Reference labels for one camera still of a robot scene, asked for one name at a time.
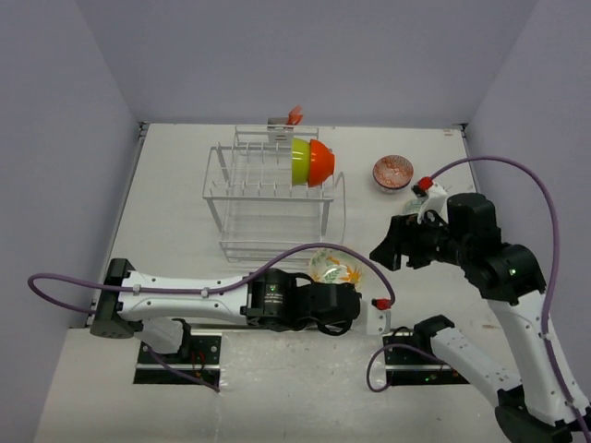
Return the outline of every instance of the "green bowl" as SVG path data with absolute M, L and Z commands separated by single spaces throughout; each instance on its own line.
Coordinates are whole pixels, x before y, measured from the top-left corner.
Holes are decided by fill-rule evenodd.
M 310 144 L 301 138 L 292 140 L 292 185 L 305 185 L 310 175 Z

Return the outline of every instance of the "wire rack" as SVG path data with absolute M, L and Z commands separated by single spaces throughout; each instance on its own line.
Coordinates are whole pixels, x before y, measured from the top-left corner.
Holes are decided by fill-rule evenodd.
M 267 261 L 295 245 L 324 240 L 337 190 L 343 196 L 343 241 L 343 173 L 316 187 L 291 183 L 293 137 L 311 140 L 318 135 L 316 127 L 236 126 L 232 146 L 210 149 L 203 198 L 229 261 Z M 301 263 L 312 253 L 286 261 Z

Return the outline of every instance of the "white dish rack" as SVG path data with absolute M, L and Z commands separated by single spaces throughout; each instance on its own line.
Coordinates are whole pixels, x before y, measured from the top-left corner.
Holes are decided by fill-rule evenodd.
M 268 261 L 295 245 L 326 240 L 337 190 L 342 191 L 343 227 L 333 242 L 343 242 L 344 174 L 316 187 L 291 184 L 292 138 L 318 136 L 317 127 L 236 126 L 231 146 L 210 149 L 203 198 L 228 261 Z M 301 265 L 313 252 L 302 251 L 285 261 Z

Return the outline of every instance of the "red patterned bowl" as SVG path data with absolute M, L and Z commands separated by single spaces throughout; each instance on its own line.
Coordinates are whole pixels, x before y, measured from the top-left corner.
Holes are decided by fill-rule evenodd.
M 373 166 L 373 178 L 384 192 L 408 186 L 414 172 L 413 164 L 400 155 L 382 157 Z

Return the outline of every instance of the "orange bowl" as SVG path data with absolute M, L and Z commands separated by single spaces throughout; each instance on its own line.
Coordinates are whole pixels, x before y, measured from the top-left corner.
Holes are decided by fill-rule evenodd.
M 308 186 L 321 185 L 334 174 L 334 154 L 317 140 L 310 140 L 310 175 Z

